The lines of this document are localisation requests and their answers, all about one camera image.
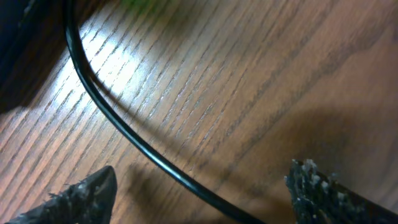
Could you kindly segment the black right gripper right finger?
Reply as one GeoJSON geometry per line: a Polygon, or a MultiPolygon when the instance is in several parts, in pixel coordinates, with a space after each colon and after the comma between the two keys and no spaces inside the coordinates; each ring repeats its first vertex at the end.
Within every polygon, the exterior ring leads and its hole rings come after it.
{"type": "Polygon", "coordinates": [[[322,174],[311,159],[293,160],[284,180],[299,224],[397,223],[396,213],[322,174]]]}

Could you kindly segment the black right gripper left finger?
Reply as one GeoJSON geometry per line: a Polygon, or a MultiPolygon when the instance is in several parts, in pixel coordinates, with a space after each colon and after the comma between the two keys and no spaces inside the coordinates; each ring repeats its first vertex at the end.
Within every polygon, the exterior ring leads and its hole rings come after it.
{"type": "Polygon", "coordinates": [[[12,224],[109,223],[118,184],[112,166],[95,173],[28,212],[9,220],[12,224]]]}

